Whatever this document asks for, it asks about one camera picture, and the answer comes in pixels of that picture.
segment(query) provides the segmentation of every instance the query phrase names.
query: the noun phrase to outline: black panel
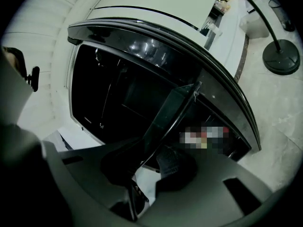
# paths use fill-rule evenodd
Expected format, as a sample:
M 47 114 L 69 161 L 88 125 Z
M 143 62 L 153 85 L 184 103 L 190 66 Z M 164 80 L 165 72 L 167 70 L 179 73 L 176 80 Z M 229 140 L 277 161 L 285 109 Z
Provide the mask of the black panel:
M 72 77 L 73 116 L 105 143 L 142 136 L 171 84 L 123 58 L 82 45 Z
M 65 165 L 68 165 L 68 164 L 76 163 L 76 162 L 79 162 L 79 161 L 83 161 L 83 158 L 80 157 L 80 156 L 75 156 L 75 157 L 62 159 L 62 161 Z
M 240 182 L 238 178 L 223 181 L 244 215 L 261 206 L 261 202 Z

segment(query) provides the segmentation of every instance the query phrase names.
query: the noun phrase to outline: floor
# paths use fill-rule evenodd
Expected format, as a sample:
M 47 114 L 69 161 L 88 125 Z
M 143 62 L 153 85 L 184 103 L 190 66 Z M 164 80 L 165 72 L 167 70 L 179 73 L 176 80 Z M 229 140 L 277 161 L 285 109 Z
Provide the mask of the floor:
M 272 38 L 250 40 L 239 85 L 255 114 L 262 150 L 246 155 L 239 164 L 276 191 L 290 183 L 303 157 L 303 46 L 296 31 L 282 28 L 269 0 L 262 1 L 260 8 L 277 38 L 290 40 L 299 49 L 301 66 L 288 76 L 273 74 L 262 61 Z

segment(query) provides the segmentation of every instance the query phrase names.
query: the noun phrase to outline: white container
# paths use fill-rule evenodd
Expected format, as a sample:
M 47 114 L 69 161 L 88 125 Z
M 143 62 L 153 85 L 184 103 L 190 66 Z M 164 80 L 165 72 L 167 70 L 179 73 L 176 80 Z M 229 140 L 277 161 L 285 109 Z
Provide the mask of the white container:
M 218 37 L 222 35 L 222 31 L 214 24 L 208 25 L 209 30 L 213 31 Z
M 269 30 L 257 12 L 252 12 L 241 18 L 239 26 L 250 39 L 269 36 Z

